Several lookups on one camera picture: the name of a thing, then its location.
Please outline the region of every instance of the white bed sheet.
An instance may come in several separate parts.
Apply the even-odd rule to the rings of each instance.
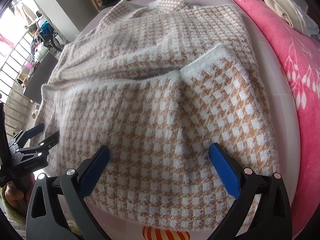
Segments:
[[[155,0],[133,0],[132,3],[146,5]],[[232,0],[186,0],[190,4],[234,5],[243,17],[252,41],[253,50],[258,62],[259,72],[265,86],[271,113],[271,122],[274,128],[276,148],[279,153],[279,172],[281,173],[288,192],[290,203],[293,200],[298,182],[300,167],[300,134],[297,112],[292,93],[286,77],[281,71],[281,65],[270,44],[255,25],[255,23]],[[111,8],[104,9],[98,14],[79,35],[82,36],[94,29]],[[88,205],[92,214],[102,228],[113,239],[143,239],[142,227],[130,221],[102,212],[93,205]],[[207,239],[210,231],[190,232],[191,239]]]

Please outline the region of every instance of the silver screw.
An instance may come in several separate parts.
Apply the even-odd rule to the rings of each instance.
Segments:
[[[251,175],[252,174],[252,170],[250,168],[245,168],[244,169],[244,173],[247,175]]]
[[[67,175],[73,175],[73,174],[75,174],[75,170],[74,169],[70,169],[70,170],[67,170]]]
[[[43,179],[45,177],[44,173],[39,174],[38,179]]]
[[[276,172],[276,173],[275,173],[275,178],[276,178],[276,179],[281,179],[280,173],[277,173],[277,172]]]

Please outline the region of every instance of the houndstooth sweater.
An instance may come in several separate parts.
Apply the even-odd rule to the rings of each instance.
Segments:
[[[60,130],[46,172],[76,168],[106,145],[110,162],[87,201],[124,219],[215,228],[234,199],[208,159],[214,142],[259,174],[277,168],[264,88],[233,6],[122,0],[66,45],[42,95],[36,124],[46,129],[32,143]]]

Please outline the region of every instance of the orange striped balloon print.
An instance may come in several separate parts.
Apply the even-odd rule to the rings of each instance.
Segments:
[[[188,232],[162,230],[147,226],[142,228],[142,235],[145,240],[190,240]]]

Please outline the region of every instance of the pink blanket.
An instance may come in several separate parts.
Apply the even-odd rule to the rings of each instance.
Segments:
[[[292,29],[261,0],[233,0],[267,38],[287,76],[300,128],[300,171],[291,206],[293,235],[320,202],[320,42]]]

